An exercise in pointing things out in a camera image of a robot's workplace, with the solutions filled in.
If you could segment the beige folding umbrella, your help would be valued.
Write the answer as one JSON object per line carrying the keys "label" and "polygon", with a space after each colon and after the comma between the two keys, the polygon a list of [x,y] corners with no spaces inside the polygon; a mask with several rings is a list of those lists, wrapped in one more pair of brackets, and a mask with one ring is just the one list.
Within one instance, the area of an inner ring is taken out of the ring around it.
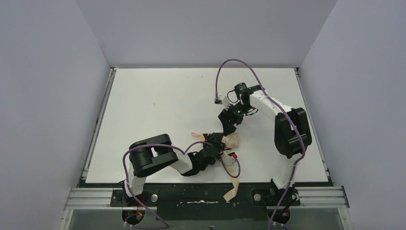
{"label": "beige folding umbrella", "polygon": [[[224,136],[223,133],[206,133],[206,134],[198,134],[198,133],[191,133],[191,136],[198,140],[200,143],[203,142],[211,143],[214,146],[218,147],[220,150],[223,151],[234,151],[239,147],[239,135],[238,133],[233,133],[228,136]],[[233,198],[236,197],[238,188],[239,188],[239,176],[241,174],[241,165],[239,160],[233,165],[224,165],[221,158],[218,160],[223,166],[224,171],[230,178],[231,184],[233,188],[224,194],[224,200],[229,203]]]}

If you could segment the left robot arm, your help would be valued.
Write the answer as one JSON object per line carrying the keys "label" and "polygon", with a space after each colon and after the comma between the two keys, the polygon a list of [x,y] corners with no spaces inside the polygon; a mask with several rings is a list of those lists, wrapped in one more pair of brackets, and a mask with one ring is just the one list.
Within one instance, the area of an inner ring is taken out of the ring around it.
{"label": "left robot arm", "polygon": [[203,148],[200,151],[184,152],[173,148],[168,134],[161,134],[133,143],[129,146],[131,167],[129,178],[124,181],[124,190],[128,197],[143,192],[146,178],[167,166],[185,177],[194,176],[213,165],[221,158],[226,144],[223,133],[203,134]]}

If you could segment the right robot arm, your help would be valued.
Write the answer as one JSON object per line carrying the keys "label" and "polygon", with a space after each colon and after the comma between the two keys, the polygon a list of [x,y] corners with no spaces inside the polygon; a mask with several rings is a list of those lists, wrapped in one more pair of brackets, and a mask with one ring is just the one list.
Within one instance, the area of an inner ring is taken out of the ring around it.
{"label": "right robot arm", "polygon": [[215,104],[224,106],[218,116],[223,134],[227,136],[234,133],[250,110],[262,112],[274,123],[274,143],[279,152],[278,168],[271,181],[278,189],[293,186],[298,160],[312,144],[305,109],[281,103],[265,93],[259,85],[247,87],[245,83],[240,83],[232,91],[236,94],[236,102],[231,102],[228,97],[214,100]]}

